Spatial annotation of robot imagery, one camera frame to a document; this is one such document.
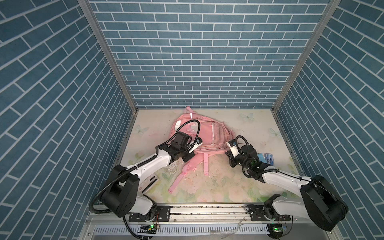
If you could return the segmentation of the white pink calculator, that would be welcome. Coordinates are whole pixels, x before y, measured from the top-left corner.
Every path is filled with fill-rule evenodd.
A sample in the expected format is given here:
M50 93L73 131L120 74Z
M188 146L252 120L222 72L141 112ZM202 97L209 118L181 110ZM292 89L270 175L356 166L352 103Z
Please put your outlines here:
M139 184L139 192L145 194L151 189L151 187L155 185L158 180L159 178L156 174L152 174L151 176L147 177L145 180L143 180L143 182Z

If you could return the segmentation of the pink student backpack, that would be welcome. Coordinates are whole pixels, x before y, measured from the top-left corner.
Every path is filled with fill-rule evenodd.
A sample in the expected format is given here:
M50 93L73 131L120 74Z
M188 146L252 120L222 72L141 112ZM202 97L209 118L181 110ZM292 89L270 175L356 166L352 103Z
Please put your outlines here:
M208 176L209 157L217 154L224 154L229 149L227 143L235 138L234 131L228 128L224 123L200 115L190 107L186 107L184 113L174 121L171 127L170 136L172 136L182 124L189 120L198 120L200 122L201 127L199 137L202 139L203 143L194 150L195 156L185 164L182 172L169 188L169 193L173 193L183 178L193 171L200 163L204 164L204 175Z

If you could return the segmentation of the blue box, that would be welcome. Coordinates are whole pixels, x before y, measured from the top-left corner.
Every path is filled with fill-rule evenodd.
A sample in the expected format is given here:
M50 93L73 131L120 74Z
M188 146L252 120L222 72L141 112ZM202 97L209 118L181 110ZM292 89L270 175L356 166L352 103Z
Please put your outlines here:
M264 155L262 153L258 153L258 158L261 162L266 162Z

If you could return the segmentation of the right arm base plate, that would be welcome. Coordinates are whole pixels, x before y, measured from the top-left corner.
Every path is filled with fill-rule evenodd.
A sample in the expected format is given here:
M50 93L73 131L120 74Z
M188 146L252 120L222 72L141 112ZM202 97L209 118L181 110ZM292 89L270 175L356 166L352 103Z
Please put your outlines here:
M279 215L272 206L269 205L246 205L245 210L250 214L252 222L257 221L290 221L290 215Z

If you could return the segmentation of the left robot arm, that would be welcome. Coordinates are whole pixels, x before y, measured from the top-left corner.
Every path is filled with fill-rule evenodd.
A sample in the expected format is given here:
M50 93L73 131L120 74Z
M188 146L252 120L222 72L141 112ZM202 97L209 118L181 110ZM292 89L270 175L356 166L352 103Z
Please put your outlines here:
M180 158L189 161L202 143L200 137L193 139L186 133L178 132L166 143L156 146L155 154L149 158L128 167L115 166L102 189L89 203L90 212L114 213L119 218L136 214L143 221L151 221L156 215L157 203L141 193L140 184Z

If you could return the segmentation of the right corner aluminium post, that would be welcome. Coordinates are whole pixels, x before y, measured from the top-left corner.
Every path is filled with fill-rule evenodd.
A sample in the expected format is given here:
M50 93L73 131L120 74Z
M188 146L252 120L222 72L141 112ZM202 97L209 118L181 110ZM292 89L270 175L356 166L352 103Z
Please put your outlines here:
M309 55L311 54L312 50L314 49L316 43L318 42L319 38L321 37L325 27L327 26L328 22L330 21L332 15L336 11L340 2L341 2L340 0L331 0L327 4L318 24L314 28L314 31L313 31L310 39L308 40L305 48L304 48L304 51L302 52L302 54L298 58L296 65L293 67L293 70L292 70L290 76L288 77L285 85L282 88L281 93L279 94L276 102L274 103L274 105L272 107L272 113L274 115L277 114L277 111L280 108L280 106L282 105L284 98L286 97L286 95L288 94L288 91L290 90L290 88L294 84L297 76L299 75L300 71L302 70L305 62L307 61Z

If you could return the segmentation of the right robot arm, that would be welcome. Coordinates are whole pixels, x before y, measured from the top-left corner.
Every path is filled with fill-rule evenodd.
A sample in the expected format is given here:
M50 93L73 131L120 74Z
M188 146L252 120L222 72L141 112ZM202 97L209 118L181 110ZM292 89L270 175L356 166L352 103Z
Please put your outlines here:
M246 178L280 187L298 196L298 199L290 200L275 194L267 199L262 209L266 219L275 221L285 216L300 217L311 220L328 232L345 219L349 211L347 204L323 176L289 174L260 161L257 151L250 144L239 147L235 140L231 140L227 145L230 166L241 166Z

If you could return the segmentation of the corner aluminium post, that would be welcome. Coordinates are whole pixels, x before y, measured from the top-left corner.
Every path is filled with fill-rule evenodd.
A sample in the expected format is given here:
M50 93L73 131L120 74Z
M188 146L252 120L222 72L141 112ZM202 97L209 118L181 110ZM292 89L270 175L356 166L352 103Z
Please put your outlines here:
M305 48L304 48L304 51L302 52L302 54L298 58L296 65L293 67L293 70L292 70L290 76L288 77L285 85L282 88L281 93L279 94L276 102L274 103L274 105L272 107L272 113L274 115L277 114L277 111L280 108L280 106L282 105L284 98L286 97L286 95L288 94L288 91L290 90L290 88L294 84L297 76L299 75L300 71L302 70L305 62L307 61L309 55L311 54L312 50L314 49L316 43L318 42L319 38L321 37L325 27L327 26L328 22L330 21L332 15L336 11L340 2L341 2L340 0L331 0L327 4L318 24L314 28L314 31L313 31L310 39L308 40Z
M135 102L131 96L131 94L129 93L129 90L127 88L127 85L124 81L124 78L121 74L121 71L117 65L117 62L113 56L113 53L107 43L107 40L103 34L103 31L97 21L97 18L96 18L96 15L90 5L90 2L89 1L86 1L86 0L78 0L78 3L95 35L95 38L97 39L100 47L101 47L101 50L103 51L105 57L106 57L106 60L109 64L109 66L111 67L111 70L114 74L114 76L116 77L116 80L119 84L119 86L121 87L122 91L123 91L123 94L126 98L126 100L128 101L128 104L129 106L131 107L131 109L133 110L133 113L134 115L137 113L138 109L135 105Z

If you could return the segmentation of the left corner aluminium post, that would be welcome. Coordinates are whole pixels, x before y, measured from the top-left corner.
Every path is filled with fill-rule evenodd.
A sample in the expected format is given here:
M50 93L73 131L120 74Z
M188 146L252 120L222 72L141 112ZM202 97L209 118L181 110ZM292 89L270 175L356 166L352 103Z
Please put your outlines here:
M131 96L131 94L129 93L129 90L127 88L127 85L124 81L124 78L121 74L121 71L117 65L117 62L113 56L113 53L107 43L107 40L103 34L103 31L97 21L97 18L96 18L96 15L90 5L90 2L89 1L86 1L86 0L78 0L78 3L95 35L95 38L97 39L100 47L101 47L101 50L103 51L105 57L106 57L106 60L109 64L109 66L111 67L111 70L114 74L114 76L116 77L116 80L119 84L119 86L121 87L122 91L123 91L123 94L126 98L126 100L128 101L128 104L129 106L131 107L131 109L133 110L133 113L134 115L137 113L138 109L135 105L135 102Z

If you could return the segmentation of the blue pencil case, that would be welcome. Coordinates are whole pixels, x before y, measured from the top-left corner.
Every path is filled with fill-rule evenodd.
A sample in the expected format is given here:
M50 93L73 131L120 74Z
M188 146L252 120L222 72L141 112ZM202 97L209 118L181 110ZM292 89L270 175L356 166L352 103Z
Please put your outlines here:
M269 165L271 165L271 166L274 166L274 165L275 165L273 154L265 153L265 160L266 160L267 164L269 164Z

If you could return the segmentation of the aluminium front rail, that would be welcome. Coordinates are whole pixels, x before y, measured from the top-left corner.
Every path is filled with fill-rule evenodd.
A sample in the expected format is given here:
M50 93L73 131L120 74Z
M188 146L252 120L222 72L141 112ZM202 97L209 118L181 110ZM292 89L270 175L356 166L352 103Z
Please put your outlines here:
M179 237L179 236L208 236L219 234L222 236L230 234L241 235L267 235L276 231L272 225L281 224L284 227L292 222L295 230L304 232L304 227L315 227L320 234L325 234L328 240L342 240L343 237L338 227L330 232L324 232L308 219L299 217L279 217L279 220L268 220L263 213L261 203L229 203L229 204L159 204L159 217L155 216L153 222L145 222L139 217L128 215L127 221L136 235L149 236L138 231L141 226L157 225L159 229L155 237ZM81 231L79 240L91 240L95 236L123 236L129 235L124 220L115 214L90 214Z

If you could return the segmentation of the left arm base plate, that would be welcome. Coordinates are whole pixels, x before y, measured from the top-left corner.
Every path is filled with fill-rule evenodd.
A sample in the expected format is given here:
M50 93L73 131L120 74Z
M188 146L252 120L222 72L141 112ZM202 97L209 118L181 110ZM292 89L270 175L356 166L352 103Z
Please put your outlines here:
M171 214L171 206L154 206L146 215L133 213L129 215L129 222L131 223L161 223L169 222Z

